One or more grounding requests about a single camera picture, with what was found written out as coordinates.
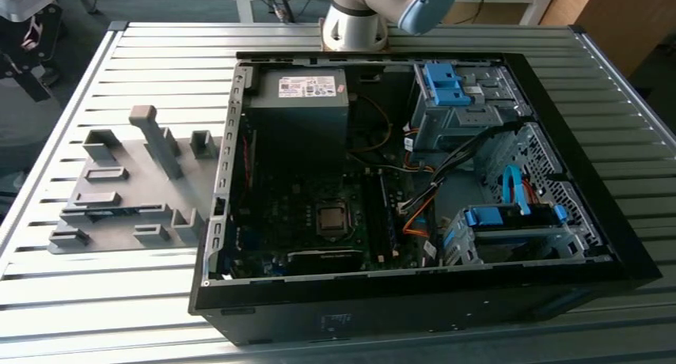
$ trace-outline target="aluminum table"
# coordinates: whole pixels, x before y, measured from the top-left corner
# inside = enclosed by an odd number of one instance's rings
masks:
[[[176,138],[223,134],[236,51],[312,51],[315,25],[144,24],[102,38],[0,229],[0,362],[652,362],[676,360],[676,139],[585,34],[569,28],[391,30],[396,51],[526,55],[664,278],[555,319],[459,332],[235,347],[187,313],[192,248],[46,250],[92,128],[139,138],[135,104]]]

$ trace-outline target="sticker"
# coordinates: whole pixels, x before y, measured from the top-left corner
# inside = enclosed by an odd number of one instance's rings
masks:
[[[334,97],[334,77],[283,77],[279,97]]]
[[[344,331],[351,325],[351,314],[323,315],[320,317],[320,330],[323,332]]]
[[[467,87],[462,87],[462,89],[464,89],[464,93],[483,93],[478,85],[469,85]]]
[[[403,149],[406,149],[408,152],[412,151],[412,138],[403,138]]]
[[[430,255],[431,258],[436,257],[436,248],[434,247],[434,245],[431,245],[428,240],[424,241],[422,249],[424,249],[426,254]]]

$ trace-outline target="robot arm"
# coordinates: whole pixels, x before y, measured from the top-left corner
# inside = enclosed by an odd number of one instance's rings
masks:
[[[322,29],[335,51],[376,51],[386,46],[386,21],[416,36],[438,24],[455,0],[331,0]]]

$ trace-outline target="power supply label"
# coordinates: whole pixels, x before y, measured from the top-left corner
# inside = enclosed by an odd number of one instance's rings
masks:
[[[283,77],[279,97],[334,97],[334,77]]]

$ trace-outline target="computer chassis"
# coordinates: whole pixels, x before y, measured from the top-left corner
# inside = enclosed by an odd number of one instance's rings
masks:
[[[522,55],[275,52],[239,53],[237,60],[212,211],[199,243],[189,294],[189,313],[204,317],[233,344],[443,332],[546,320],[594,298],[631,290],[661,276]],[[439,79],[436,83],[432,71],[447,70],[446,64],[451,66],[446,75],[450,82]],[[359,195],[350,192],[352,174],[359,177],[355,181],[362,190],[371,185],[392,189],[383,190],[387,210],[399,210],[406,205],[399,201],[399,188],[419,188],[418,180],[406,180],[394,170],[391,174],[384,165],[354,171],[343,169],[350,162],[339,165],[343,179],[336,185],[338,195],[330,191],[332,185],[316,185],[319,187],[307,190],[326,192],[328,195],[315,198],[323,197],[330,202],[315,201],[311,195],[303,198],[312,199],[312,203],[306,206],[306,219],[304,211],[300,211],[300,227],[295,227],[285,216],[281,218],[280,212],[285,211],[268,210],[287,207],[280,203],[281,199],[285,202],[289,196],[300,193],[300,185],[291,184],[291,180],[288,195],[279,195],[272,200],[255,192],[251,181],[263,175],[252,173],[256,166],[248,165],[255,160],[277,158],[251,145],[259,141],[260,146],[264,143],[279,146],[281,141],[264,142],[260,135],[269,133],[275,125],[265,125],[255,114],[263,115],[276,101],[285,101],[280,95],[281,84],[293,70],[304,75],[303,78],[312,78],[307,71],[319,70],[323,77],[327,70],[335,71],[330,74],[335,76],[335,86],[324,87],[322,91],[344,92],[343,101],[339,101],[340,93],[331,98],[319,96],[319,93],[318,97],[311,95],[311,100],[320,102],[320,109],[334,107],[338,112],[322,113],[330,125],[339,126],[335,131],[327,131],[327,135],[344,137],[340,134],[344,128],[342,116],[335,115],[342,115],[342,104],[351,109],[354,99],[347,93],[352,88],[360,93],[370,92],[370,99],[379,97],[387,102],[391,98],[391,109],[395,103],[404,104],[403,115],[390,114],[388,121],[395,128],[403,128],[406,158],[418,164],[410,164],[410,167],[419,169],[419,174],[412,176],[420,176],[427,165],[431,168],[442,166],[446,152],[462,147],[462,143],[481,131],[518,123],[513,131],[486,138],[475,147],[471,159],[458,164],[443,184],[436,183],[436,206],[431,219],[427,219],[436,224],[430,236],[440,231],[436,241],[431,237],[418,237],[418,240],[402,237],[400,224],[390,220],[399,218],[395,211],[380,214],[384,217],[379,221],[379,226],[396,226],[395,232],[387,228],[371,228],[375,216],[368,214],[368,207],[374,202],[368,200],[367,190]],[[276,81],[280,86],[273,94],[279,99],[259,105],[257,97],[264,97],[261,94],[267,91],[263,87],[275,85]],[[403,92],[406,101],[400,101],[396,95]],[[447,92],[455,98],[448,100],[454,104],[450,106],[439,101],[442,97],[448,99]],[[297,112],[299,108],[293,107],[299,107],[297,103],[283,106],[281,112],[287,109]],[[283,141],[297,136],[296,131],[289,135],[280,134]],[[300,138],[299,144],[289,142],[289,146],[279,147],[279,155],[292,157],[288,158],[292,162],[288,168],[297,168],[297,173],[311,170],[304,163],[316,152],[310,149],[304,153],[303,150],[310,142]],[[340,144],[322,146],[327,146],[327,157],[339,157]],[[330,168],[330,160],[324,164],[322,167]],[[275,161],[264,170],[269,172],[269,168],[279,165]],[[507,181],[509,169],[518,172],[511,174],[519,180],[514,177]],[[269,188],[275,183],[264,182]],[[303,188],[308,188],[306,183],[302,182]],[[522,186],[535,189],[535,194],[529,195]],[[450,193],[442,194],[440,188],[447,188]],[[522,195],[518,199],[519,194],[526,194],[525,200]],[[241,207],[247,201],[264,202],[265,205],[259,210]],[[526,209],[530,219],[523,219]],[[339,214],[338,211],[347,215],[344,219],[330,218]],[[363,226],[358,219],[362,211],[368,215]],[[251,219],[249,215],[256,212],[267,216]],[[531,222],[534,214],[539,214],[537,222]],[[302,229],[304,220],[307,231]],[[272,244],[271,239],[259,237],[267,232],[251,232],[260,223],[269,223],[275,226],[272,229],[280,231],[273,240],[275,252],[265,248]],[[379,238],[374,236],[374,230],[382,235],[391,233],[391,236]],[[307,239],[315,235],[320,244],[310,242],[299,248],[300,241],[304,241],[300,235]],[[523,243],[527,236],[537,236],[537,243]],[[487,241],[502,238],[509,241],[502,241],[495,250]],[[328,248],[312,248],[314,245]],[[299,265],[300,257],[304,257],[303,265]],[[323,268],[312,271],[308,267],[315,263]],[[327,270],[324,267],[331,263],[344,271]]]

